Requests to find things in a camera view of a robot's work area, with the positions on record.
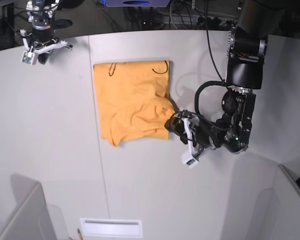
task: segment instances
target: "cable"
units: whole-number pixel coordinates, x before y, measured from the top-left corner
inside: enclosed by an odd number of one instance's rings
[[[125,31],[106,11],[102,10],[101,13],[105,14],[112,21],[112,23],[114,23],[117,26],[117,28],[119,29],[119,32]]]
[[[140,25],[138,23],[138,18],[136,17],[136,10],[134,7],[123,7],[123,14],[125,18],[131,23],[132,31],[134,31],[135,24],[137,30],[140,30]]]
[[[180,17],[181,22],[182,22],[182,24],[184,25],[184,29],[187,29],[187,30],[190,29],[190,28],[188,28],[187,24],[185,23],[185,21],[184,21],[182,15],[181,15],[180,13],[174,12],[174,14],[177,14],[177,15]]]
[[[174,5],[174,2],[175,2],[175,0],[172,0],[171,3],[170,3],[169,16],[170,16],[172,25],[175,27],[175,29],[178,29],[178,27],[176,26],[176,24],[174,22],[174,19],[172,17],[172,8],[173,8],[173,5]]]
[[[205,3],[205,30],[206,30],[206,38],[207,38],[207,41],[208,41],[209,53],[210,53],[210,57],[211,57],[211,61],[213,63],[214,69],[215,69],[216,73],[218,74],[221,82],[224,83],[225,80],[221,77],[221,75],[220,75],[220,73],[217,69],[214,57],[212,56],[212,51],[211,51],[211,46],[210,46],[210,39],[209,39],[209,30],[208,30],[208,4],[209,4],[209,2],[207,0],[204,0],[204,3]]]
[[[3,20],[5,21],[5,23],[8,25],[8,27],[9,27],[12,31],[14,31],[14,33],[15,33],[16,35],[20,35],[20,36],[21,36],[20,32],[18,32],[17,30],[15,30],[15,28],[14,28],[13,26],[11,26],[11,24],[9,23],[9,21],[6,19],[5,16],[2,16],[2,18],[3,18]]]
[[[192,6],[192,3],[190,3],[190,2],[188,2],[186,0],[181,0],[181,1],[185,2],[189,6]],[[201,12],[201,13],[204,13],[204,14],[206,13],[205,11],[201,10],[200,8],[198,8],[196,6],[194,7],[194,9],[197,10],[197,11],[199,11],[199,12]],[[208,14],[210,14],[210,15],[216,15],[216,16],[219,15],[220,17],[223,16],[225,18],[233,18],[233,19],[235,19],[237,17],[235,15],[225,14],[225,13],[222,13],[222,12],[213,12],[213,11],[208,12]]]
[[[190,18],[190,29],[192,29],[192,17],[191,17],[191,14],[190,14],[190,11],[189,11],[189,9],[188,9],[187,4],[185,4],[185,8],[186,8],[186,11],[188,12],[189,18]]]
[[[204,84],[202,84],[198,90],[195,92],[195,95],[194,95],[194,111],[195,111],[195,114],[203,119],[204,121],[206,121],[207,123],[209,123],[210,125],[214,126],[215,128],[219,129],[219,130],[228,130],[229,128],[220,128],[218,126],[216,126],[212,121],[209,121],[208,119],[206,119],[201,113],[200,113],[200,110],[199,110],[199,97],[200,97],[200,94],[201,92],[207,88],[207,87],[210,87],[210,86],[221,86],[221,87],[228,87],[226,85],[225,82],[222,82],[222,81],[207,81],[205,82]]]
[[[114,22],[110,21],[110,20],[107,18],[106,15],[103,15],[102,13],[101,13],[101,15],[102,15],[102,17],[110,24],[111,29],[112,29],[112,31],[113,31],[114,33],[120,32],[120,30],[118,30],[118,27],[115,26]]]
[[[21,18],[22,20],[26,21],[28,23],[28,18],[22,16],[23,13],[26,13],[27,11],[21,11],[21,12],[18,12],[17,14],[14,15],[14,18],[18,17],[18,18]]]

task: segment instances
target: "black cable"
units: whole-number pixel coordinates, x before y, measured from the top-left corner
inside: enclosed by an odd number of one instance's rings
[[[189,18],[190,18],[190,29],[192,29],[192,17],[191,17],[190,11],[188,9],[188,5],[186,2],[184,2],[184,5],[185,5],[186,11],[188,12]]]
[[[103,18],[110,24],[110,26],[111,26],[111,29],[112,29],[112,31],[114,32],[114,33],[116,33],[116,32],[120,32],[120,30],[118,30],[118,27],[117,26],[115,26],[114,25],[114,23],[111,21],[111,20],[109,20],[108,18],[107,18],[107,16],[106,15],[103,15],[102,13],[101,13],[101,15],[103,16]]]
[[[175,11],[173,11],[173,13],[179,15],[179,17],[180,17],[180,19],[181,19],[181,22],[182,22],[183,25],[184,25],[184,29],[188,29],[188,26],[187,26],[187,24],[184,22],[184,19],[183,19],[182,15],[181,15],[180,13],[178,13],[178,12],[175,12]]]
[[[137,26],[137,30],[140,30],[139,19],[136,17],[136,10],[134,7],[124,7],[123,13],[125,18],[131,23],[132,30]]]
[[[215,128],[219,129],[219,130],[228,130],[229,128],[221,128],[221,127],[218,127],[217,125],[215,125],[212,121],[209,121],[208,119],[206,119],[201,113],[200,113],[200,110],[199,110],[199,97],[200,97],[200,94],[201,92],[207,88],[207,87],[210,87],[210,86],[222,86],[222,87],[228,87],[226,85],[225,82],[222,82],[222,81],[207,81],[205,82],[204,84],[202,84],[198,90],[195,92],[195,95],[194,95],[194,111],[196,113],[196,115],[201,118],[202,120],[206,121],[207,123],[209,123],[210,125],[214,126]]]
[[[183,10],[185,8],[185,4],[181,0],[177,0],[173,5],[175,7],[175,9],[173,9],[173,11],[179,11],[180,12],[181,10]]]
[[[105,10],[102,10],[101,13],[104,13],[112,21],[112,23],[114,23],[118,27],[118,29],[120,29],[119,31],[125,31]]]
[[[14,31],[14,33],[15,33],[16,35],[20,35],[20,36],[21,36],[20,32],[18,32],[17,30],[15,30],[15,28],[14,28],[13,26],[11,26],[11,24],[9,23],[9,21],[6,19],[5,16],[2,16],[2,18],[3,18],[3,20],[5,21],[5,23],[8,25],[8,27],[9,27],[12,31]]]
[[[208,30],[208,4],[209,4],[209,1],[208,0],[204,0],[204,3],[205,3],[205,11],[204,11],[204,15],[205,15],[205,30],[206,30],[206,38],[207,38],[207,41],[208,41],[209,53],[210,53],[210,57],[211,57],[211,61],[213,63],[214,69],[215,69],[216,73],[218,74],[220,80],[224,83],[225,80],[221,77],[221,75],[220,75],[220,73],[219,73],[219,71],[217,69],[214,57],[212,56],[212,51],[211,51],[211,46],[210,46],[209,30]]]
[[[137,15],[138,15],[139,19],[141,19],[141,31],[142,31],[144,28],[143,22],[145,20],[145,17],[144,17],[144,12],[142,11],[142,7],[140,7],[140,6],[138,6]]]
[[[26,12],[27,12],[27,11],[21,11],[21,12],[18,12],[17,14],[14,15],[14,18],[19,17],[19,18],[21,18],[22,20],[28,22],[28,19],[27,19],[26,17],[24,17],[24,16],[21,15],[21,14],[26,13]]]

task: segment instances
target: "gray partition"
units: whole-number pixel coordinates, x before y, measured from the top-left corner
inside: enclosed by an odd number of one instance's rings
[[[39,182],[2,225],[0,240],[57,240]]]
[[[266,216],[258,240],[300,240],[300,189],[281,165],[273,183]]]

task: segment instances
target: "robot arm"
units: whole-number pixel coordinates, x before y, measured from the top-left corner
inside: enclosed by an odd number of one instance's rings
[[[185,165],[195,166],[208,149],[224,146],[238,154],[248,148],[256,101],[253,91],[262,87],[268,35],[278,26],[285,7],[283,0],[245,0],[242,8],[239,6],[238,23],[229,34],[226,80],[205,82],[195,94],[195,113],[177,112],[166,124],[181,141],[193,146],[182,156]],[[224,113],[216,122],[207,120],[199,111],[200,93],[209,86],[227,88],[222,98]]]
[[[72,48],[66,41],[54,37],[55,29],[72,25],[70,20],[59,20],[59,24],[55,21],[55,11],[59,4],[60,0],[30,0],[27,3],[32,32],[20,30],[25,48],[21,60],[23,63],[34,65],[39,60],[41,64],[45,64],[54,49]]]

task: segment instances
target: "wire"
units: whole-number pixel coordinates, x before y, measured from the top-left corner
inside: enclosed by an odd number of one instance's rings
[[[188,12],[188,15],[189,15],[189,19],[190,19],[190,29],[192,29],[192,17],[191,17],[191,14],[190,14],[190,11],[188,9],[188,6],[187,4],[185,4],[185,8],[186,8],[186,11]]]
[[[135,29],[135,24],[137,26],[137,30],[140,30],[138,18],[136,17],[136,10],[134,7],[123,7],[123,14],[125,18],[131,23],[132,31],[134,31]]]
[[[174,14],[177,14],[177,15],[180,17],[181,22],[182,22],[183,25],[184,25],[184,29],[190,29],[190,28],[188,28],[187,24],[186,24],[185,21],[184,21],[184,18],[182,17],[182,15],[181,15],[180,13],[178,13],[178,12],[173,12],[173,13],[174,13]]]
[[[169,16],[170,16],[170,20],[171,20],[172,25],[175,27],[175,29],[178,29],[178,27],[176,26],[176,24],[174,22],[174,19],[172,17],[172,8],[173,8],[173,5],[174,5],[174,2],[175,2],[175,0],[172,0],[171,3],[170,3]]]
[[[207,38],[207,41],[208,41],[209,53],[210,53],[210,57],[211,57],[211,61],[213,63],[214,69],[215,69],[216,73],[218,74],[221,82],[224,83],[225,80],[221,77],[221,75],[220,75],[220,73],[217,69],[214,57],[212,56],[212,51],[211,51],[211,46],[210,46],[210,39],[209,39],[209,30],[208,30],[208,4],[209,4],[209,2],[207,0],[204,0],[204,3],[205,3],[205,30],[206,30],[206,38]]]
[[[238,116],[238,108],[236,108],[235,110],[235,113],[234,113],[234,121],[232,123],[232,125],[229,127],[229,128],[220,128],[218,126],[215,125],[214,122],[212,121],[209,121],[208,119],[206,119],[201,113],[200,113],[200,110],[199,110],[199,97],[200,97],[200,94],[201,92],[207,88],[207,87],[210,87],[210,86],[222,86],[222,87],[226,87],[227,90],[230,92],[230,96],[232,97],[232,99],[234,101],[236,101],[236,99],[234,98],[234,96],[231,94],[232,90],[230,88],[228,88],[228,85],[226,82],[221,82],[221,81],[207,81],[205,82],[204,84],[202,84],[198,90],[195,92],[195,96],[194,96],[194,110],[195,110],[195,113],[193,113],[194,115],[197,115],[199,118],[203,119],[204,121],[206,121],[207,123],[209,123],[210,125],[214,126],[215,128],[219,129],[219,130],[222,130],[222,131],[225,131],[225,130],[229,130],[231,129],[237,122],[237,116]]]
[[[185,2],[186,4],[188,4],[189,6],[192,6],[192,3],[190,3],[190,2],[188,2],[188,1],[186,1],[186,0],[181,0],[181,1],[183,1],[183,2]],[[203,10],[201,10],[200,8],[198,8],[198,7],[194,7],[194,9],[195,10],[197,10],[197,11],[199,11],[199,12],[201,12],[201,13],[206,13],[205,11],[203,11]],[[225,13],[222,13],[222,12],[213,12],[213,11],[209,11],[208,12],[208,14],[210,14],[210,15],[216,15],[216,16],[220,16],[220,17],[228,17],[228,18],[232,18],[232,19],[235,19],[237,16],[235,16],[235,15],[230,15],[230,14],[225,14]]]
[[[22,16],[23,13],[26,13],[27,11],[21,11],[21,12],[18,12],[17,14],[14,15],[14,18],[16,17],[19,17],[21,18],[22,20],[26,21],[28,23],[28,19],[24,16]]]
[[[112,23],[117,26],[119,31],[121,31],[121,32],[125,31],[105,10],[102,10],[101,13],[105,14],[112,21]]]
[[[5,16],[3,16],[3,20],[4,20],[5,23],[8,25],[8,27],[9,27],[12,31],[14,31],[14,33],[15,33],[16,35],[20,35],[20,36],[21,36],[20,32],[18,32],[17,30],[15,30],[15,28],[14,28],[13,26],[11,26],[11,24],[9,23],[9,21],[6,19]]]

